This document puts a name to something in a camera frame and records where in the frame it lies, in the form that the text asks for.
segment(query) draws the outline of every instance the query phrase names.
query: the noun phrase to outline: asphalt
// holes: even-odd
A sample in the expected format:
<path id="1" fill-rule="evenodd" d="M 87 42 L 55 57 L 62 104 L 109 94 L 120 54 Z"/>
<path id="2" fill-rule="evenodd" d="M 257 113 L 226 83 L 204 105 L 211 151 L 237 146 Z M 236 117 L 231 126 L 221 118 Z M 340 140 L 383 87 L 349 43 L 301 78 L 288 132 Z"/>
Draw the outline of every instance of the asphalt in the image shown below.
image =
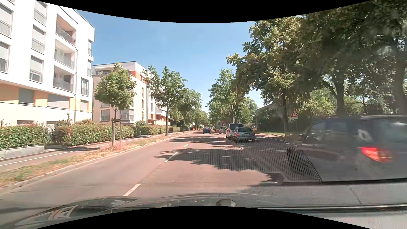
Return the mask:
<path id="1" fill-rule="evenodd" d="M 224 134 L 187 133 L 3 193 L 0 224 L 103 196 L 250 192 L 269 179 L 268 172 L 284 170 L 290 178 L 287 144 L 266 135 L 257 142 L 235 143 Z"/>

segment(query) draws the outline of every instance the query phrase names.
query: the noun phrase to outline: sky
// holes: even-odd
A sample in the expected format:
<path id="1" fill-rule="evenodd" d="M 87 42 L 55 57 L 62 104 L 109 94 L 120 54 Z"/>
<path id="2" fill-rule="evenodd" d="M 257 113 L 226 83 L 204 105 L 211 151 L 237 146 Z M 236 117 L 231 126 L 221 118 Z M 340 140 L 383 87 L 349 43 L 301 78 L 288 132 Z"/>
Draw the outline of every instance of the sky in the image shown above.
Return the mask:
<path id="1" fill-rule="evenodd" d="M 154 66 L 161 73 L 165 66 L 188 80 L 186 87 L 201 93 L 202 110 L 210 101 L 211 85 L 220 70 L 232 68 L 226 57 L 243 54 L 250 41 L 254 22 L 189 24 L 120 18 L 77 10 L 95 27 L 92 45 L 93 65 L 136 61 Z M 263 106 L 260 92 L 248 96 Z"/>

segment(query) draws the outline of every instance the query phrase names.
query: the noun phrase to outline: sidewalk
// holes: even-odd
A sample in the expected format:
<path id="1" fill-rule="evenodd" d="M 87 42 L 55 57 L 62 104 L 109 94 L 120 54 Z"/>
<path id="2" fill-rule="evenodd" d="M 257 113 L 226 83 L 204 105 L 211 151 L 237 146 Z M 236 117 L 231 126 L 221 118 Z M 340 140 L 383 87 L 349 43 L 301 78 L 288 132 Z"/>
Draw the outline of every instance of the sidewalk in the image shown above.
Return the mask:
<path id="1" fill-rule="evenodd" d="M 176 136 L 177 134 L 170 133 L 168 135 Z M 135 143 L 135 142 L 143 141 L 146 139 L 154 139 L 154 138 L 160 138 L 160 137 L 164 137 L 164 136 L 165 136 L 165 134 L 156 134 L 156 135 L 138 136 L 136 138 L 131 138 L 131 139 L 123 139 L 122 146 L 129 144 L 129 143 Z M 29 165 L 41 164 L 41 163 L 47 162 L 47 161 L 61 160 L 61 159 L 68 158 L 70 156 L 89 153 L 90 151 L 93 151 L 93 150 L 108 149 L 110 147 L 110 145 L 111 145 L 111 141 L 102 142 L 102 143 L 94 143 L 94 144 L 89 144 L 89 145 L 74 146 L 74 147 L 60 149 L 60 150 L 50 150 L 50 151 L 43 152 L 40 154 L 24 156 L 24 157 L 19 157 L 19 158 L 14 158 L 14 159 L 2 160 L 2 161 L 0 161 L 0 172 L 14 170 L 14 169 L 18 169 L 18 168 L 21 168 L 24 166 L 29 166 Z"/>

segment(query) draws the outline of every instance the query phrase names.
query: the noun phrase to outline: road construction sign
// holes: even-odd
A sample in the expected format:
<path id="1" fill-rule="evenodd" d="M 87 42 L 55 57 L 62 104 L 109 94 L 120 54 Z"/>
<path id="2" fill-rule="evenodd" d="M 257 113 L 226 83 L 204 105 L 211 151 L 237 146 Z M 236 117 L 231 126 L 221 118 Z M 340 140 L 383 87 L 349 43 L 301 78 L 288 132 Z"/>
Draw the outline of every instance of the road construction sign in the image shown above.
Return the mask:
<path id="1" fill-rule="evenodd" d="M 298 118 L 298 113 L 295 109 L 293 110 L 293 113 L 291 114 L 291 118 Z"/>

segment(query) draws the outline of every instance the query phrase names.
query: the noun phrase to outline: concrete planter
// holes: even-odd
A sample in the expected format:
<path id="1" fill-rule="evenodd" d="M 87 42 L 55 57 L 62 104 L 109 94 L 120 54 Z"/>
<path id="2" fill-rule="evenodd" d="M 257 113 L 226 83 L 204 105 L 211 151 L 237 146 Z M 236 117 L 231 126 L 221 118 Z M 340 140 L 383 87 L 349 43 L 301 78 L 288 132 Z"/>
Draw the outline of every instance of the concrete planter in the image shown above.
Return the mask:
<path id="1" fill-rule="evenodd" d="M 44 152 L 44 145 L 33 145 L 11 149 L 0 150 L 0 159 L 8 159 L 19 156 L 27 156 Z"/>

